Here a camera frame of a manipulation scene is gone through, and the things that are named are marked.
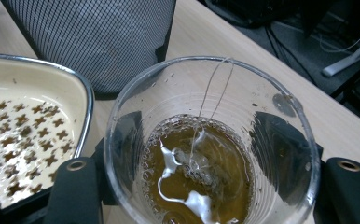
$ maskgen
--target mesh chair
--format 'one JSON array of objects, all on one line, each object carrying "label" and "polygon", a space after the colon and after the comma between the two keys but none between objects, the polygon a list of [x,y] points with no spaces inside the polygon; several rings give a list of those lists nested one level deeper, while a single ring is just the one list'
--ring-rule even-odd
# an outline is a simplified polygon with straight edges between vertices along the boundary
[{"label": "mesh chair", "polygon": [[37,57],[85,76],[97,99],[114,98],[163,61],[175,0],[2,0]]}]

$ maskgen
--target floor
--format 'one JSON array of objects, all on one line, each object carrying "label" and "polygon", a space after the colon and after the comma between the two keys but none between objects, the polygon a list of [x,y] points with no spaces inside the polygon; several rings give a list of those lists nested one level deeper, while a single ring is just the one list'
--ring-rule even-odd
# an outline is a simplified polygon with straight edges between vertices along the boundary
[{"label": "floor", "polygon": [[[298,12],[267,26],[250,28],[242,26],[244,19],[230,8],[213,4],[212,0],[200,1],[328,95],[360,70],[359,61],[333,77],[323,75],[324,68],[349,56],[359,47],[347,49],[354,41],[340,31],[344,21],[336,15],[327,13],[312,34],[305,37]],[[343,94],[340,94],[335,99],[341,101],[342,98]],[[353,105],[343,105],[360,117],[360,111]]]}]

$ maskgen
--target brown liquid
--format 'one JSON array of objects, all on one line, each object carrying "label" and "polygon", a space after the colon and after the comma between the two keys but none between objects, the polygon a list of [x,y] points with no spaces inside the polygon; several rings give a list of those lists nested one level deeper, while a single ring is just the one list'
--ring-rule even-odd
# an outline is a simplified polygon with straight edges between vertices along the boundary
[{"label": "brown liquid", "polygon": [[[161,146],[171,153],[164,154]],[[253,177],[244,145],[228,126],[178,115],[157,126],[144,153],[143,192],[163,223],[244,222],[253,196]],[[165,155],[175,161],[174,168],[169,169]],[[172,171],[167,177],[163,177],[165,168]],[[210,204],[190,205],[191,191],[207,196]]]}]

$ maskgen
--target brown star pattern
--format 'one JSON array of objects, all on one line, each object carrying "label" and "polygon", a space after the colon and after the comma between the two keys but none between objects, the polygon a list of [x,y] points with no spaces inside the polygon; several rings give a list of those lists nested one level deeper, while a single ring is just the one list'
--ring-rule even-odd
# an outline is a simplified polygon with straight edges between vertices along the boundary
[{"label": "brown star pattern", "polygon": [[26,163],[29,164],[29,163],[31,163],[31,161],[37,160],[37,157],[35,156],[35,152],[32,151],[31,154],[29,154],[28,156],[25,156],[24,159],[26,160]]},{"label": "brown star pattern", "polygon": [[49,174],[48,177],[51,178],[51,182],[54,182],[56,178],[56,171],[54,173]]},{"label": "brown star pattern", "polygon": [[62,119],[57,119],[52,121],[52,123],[55,124],[55,128],[58,128],[61,124],[64,124],[64,122],[62,121]]},{"label": "brown star pattern", "polygon": [[7,178],[11,178],[13,175],[16,175],[19,171],[17,170],[17,167],[15,165],[9,165],[6,170],[5,174],[7,175]]},{"label": "brown star pattern", "polygon": [[69,134],[67,134],[65,130],[62,130],[60,133],[57,133],[57,136],[59,137],[59,140],[62,140],[67,135],[69,135]]},{"label": "brown star pattern", "polygon": [[53,162],[57,161],[57,159],[55,159],[55,155],[51,155],[50,157],[45,158],[44,161],[46,161],[47,166],[50,167]]},{"label": "brown star pattern", "polygon": [[47,131],[47,128],[44,128],[43,130],[39,131],[38,134],[40,137],[44,137],[45,135],[49,134],[49,132]]},{"label": "brown star pattern", "polygon": [[26,123],[26,121],[29,120],[28,118],[26,118],[25,114],[22,114],[20,117],[16,117],[15,119],[18,121],[16,123],[18,127],[20,127],[22,124]]},{"label": "brown star pattern", "polygon": [[38,184],[36,187],[34,188],[29,188],[29,190],[33,193],[36,194],[38,191],[42,190],[43,185],[42,184]]},{"label": "brown star pattern", "polygon": [[29,176],[31,180],[35,179],[36,176],[40,175],[40,171],[35,167],[32,171],[26,173],[26,176]]},{"label": "brown star pattern", "polygon": [[10,151],[10,152],[6,153],[3,158],[5,159],[5,162],[7,162],[7,161],[9,161],[9,160],[11,160],[13,158],[16,158],[17,156],[18,156],[17,153],[14,153],[14,152]]},{"label": "brown star pattern", "polygon": [[19,112],[20,110],[23,110],[25,108],[25,106],[23,106],[23,104],[19,104],[19,105],[15,105],[14,109],[16,112]]},{"label": "brown star pattern", "polygon": [[4,123],[1,127],[0,127],[0,133],[5,133],[7,131],[10,131],[11,128],[9,127],[8,123]]},{"label": "brown star pattern", "polygon": [[72,148],[70,147],[70,143],[66,143],[66,145],[61,147],[61,149],[63,150],[63,153],[66,153],[68,150]]},{"label": "brown star pattern", "polygon": [[59,107],[57,106],[49,106],[44,110],[46,117],[52,117],[60,112]]},{"label": "brown star pattern", "polygon": [[15,182],[12,186],[8,187],[8,193],[7,196],[13,196],[17,191],[22,191],[24,190],[26,187],[25,186],[20,186],[20,183],[17,181]]},{"label": "brown star pattern", "polygon": [[32,147],[34,144],[32,143],[32,140],[30,138],[24,139],[22,142],[20,142],[19,146],[21,149],[26,149],[28,147]]},{"label": "brown star pattern", "polygon": [[7,112],[3,113],[0,115],[0,121],[3,121],[4,119],[8,119],[8,114]]},{"label": "brown star pattern", "polygon": [[3,145],[3,147],[6,147],[6,146],[9,145],[9,144],[14,144],[14,143],[16,143],[16,140],[17,140],[17,139],[15,139],[15,138],[13,138],[13,137],[8,137],[8,138],[6,138],[5,140],[0,141],[0,143]]},{"label": "brown star pattern", "polygon": [[0,103],[0,109],[5,109],[7,107],[7,104],[6,104],[6,102],[1,102]]},{"label": "brown star pattern", "polygon": [[40,125],[41,123],[45,122],[46,120],[44,119],[44,117],[40,117],[39,119],[35,119],[35,124],[34,126],[36,128],[38,128],[38,125]]},{"label": "brown star pattern", "polygon": [[42,106],[42,105],[38,105],[38,106],[36,106],[36,107],[33,107],[32,110],[33,110],[33,112],[34,112],[35,114],[37,114],[38,112],[41,112],[41,111],[43,110],[43,106]]},{"label": "brown star pattern", "polygon": [[49,141],[41,141],[40,146],[43,148],[44,151],[47,151],[53,147],[53,145]]}]

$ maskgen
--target white baking dish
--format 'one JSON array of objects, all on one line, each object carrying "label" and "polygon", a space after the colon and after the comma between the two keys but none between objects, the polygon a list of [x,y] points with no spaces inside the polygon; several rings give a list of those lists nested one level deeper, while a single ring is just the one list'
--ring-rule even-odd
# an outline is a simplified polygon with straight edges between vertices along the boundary
[{"label": "white baking dish", "polygon": [[52,186],[58,166],[79,157],[93,91],[66,67],[0,55],[0,203]]}]

